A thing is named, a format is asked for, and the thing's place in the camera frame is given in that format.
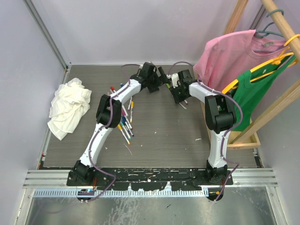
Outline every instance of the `pink garment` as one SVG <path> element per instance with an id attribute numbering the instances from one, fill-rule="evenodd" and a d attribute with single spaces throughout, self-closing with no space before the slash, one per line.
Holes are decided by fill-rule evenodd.
<path id="1" fill-rule="evenodd" d="M 210 88 L 222 91 L 246 70 L 277 57 L 285 41 L 269 40 L 254 36 L 255 30 L 226 34 L 206 43 L 194 71 Z M 258 53 L 254 50 L 274 51 Z"/>

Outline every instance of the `crumpled white cloth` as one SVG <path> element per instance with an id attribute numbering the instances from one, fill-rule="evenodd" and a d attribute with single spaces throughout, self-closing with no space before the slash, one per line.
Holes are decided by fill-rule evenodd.
<path id="1" fill-rule="evenodd" d="M 49 129 L 58 139 L 74 132 L 81 117 L 90 109 L 91 93 L 78 78 L 59 86 L 51 102 L 51 120 L 48 122 Z"/>

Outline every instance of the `wooden rod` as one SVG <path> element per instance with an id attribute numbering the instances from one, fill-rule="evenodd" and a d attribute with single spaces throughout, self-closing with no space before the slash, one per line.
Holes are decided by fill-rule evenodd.
<path id="1" fill-rule="evenodd" d="M 278 9 L 273 0 L 261 0 L 268 12 Z M 271 15 L 274 23 L 286 40 L 295 35 L 289 23 L 282 16 L 281 12 L 275 12 Z M 300 59 L 300 41 L 295 38 L 289 43 L 289 47 L 295 56 Z M 241 143 L 249 138 L 253 133 L 259 130 L 267 122 L 277 116 L 289 104 L 300 97 L 300 79 L 294 83 L 282 96 L 280 96 L 272 105 L 270 105 L 254 122 L 252 122 L 243 132 L 241 132 L 231 143 Z"/>
<path id="2" fill-rule="evenodd" d="M 261 1 L 268 12 L 272 12 L 278 9 L 278 7 L 273 2 L 273 0 L 261 0 Z M 285 40 L 288 40 L 295 35 L 295 32 L 292 30 L 291 26 L 286 21 L 286 19 L 282 16 L 281 12 L 275 12 L 271 15 L 271 17 L 274 23 L 276 24 L 276 26 L 278 27 L 280 33 L 285 38 Z M 297 59 L 300 60 L 300 40 L 298 38 L 295 38 L 293 41 L 289 43 L 289 47 L 294 52 Z"/>
<path id="3" fill-rule="evenodd" d="M 234 10 L 228 20 L 226 28 L 223 34 L 229 34 L 235 31 L 236 26 L 238 25 L 240 18 L 245 10 L 245 7 L 248 3 L 248 0 L 237 0 Z"/>

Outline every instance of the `shirt label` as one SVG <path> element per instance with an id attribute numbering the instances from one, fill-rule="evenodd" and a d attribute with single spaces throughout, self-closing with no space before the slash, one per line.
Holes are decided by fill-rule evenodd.
<path id="1" fill-rule="evenodd" d="M 270 42 L 264 43 L 262 45 L 265 46 L 265 47 L 269 47 L 270 45 L 273 45 L 273 44 L 274 44 L 274 42 L 270 41 Z"/>

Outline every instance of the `green garment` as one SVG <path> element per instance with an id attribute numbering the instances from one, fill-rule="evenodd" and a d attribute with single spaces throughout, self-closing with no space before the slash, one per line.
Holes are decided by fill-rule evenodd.
<path id="1" fill-rule="evenodd" d="M 282 59 L 280 65 L 268 64 L 253 73 L 250 70 L 240 75 L 237 79 L 239 81 L 238 88 L 233 90 L 233 99 L 240 105 L 243 111 L 243 121 L 234 130 L 243 131 L 250 124 L 250 117 L 253 110 L 266 94 L 274 80 L 290 65 L 296 57 L 293 55 L 286 56 Z M 259 77 L 263 74 L 274 71 L 269 76 L 259 79 L 255 82 L 250 82 L 251 79 Z M 234 106 L 237 122 L 240 121 L 240 111 Z"/>

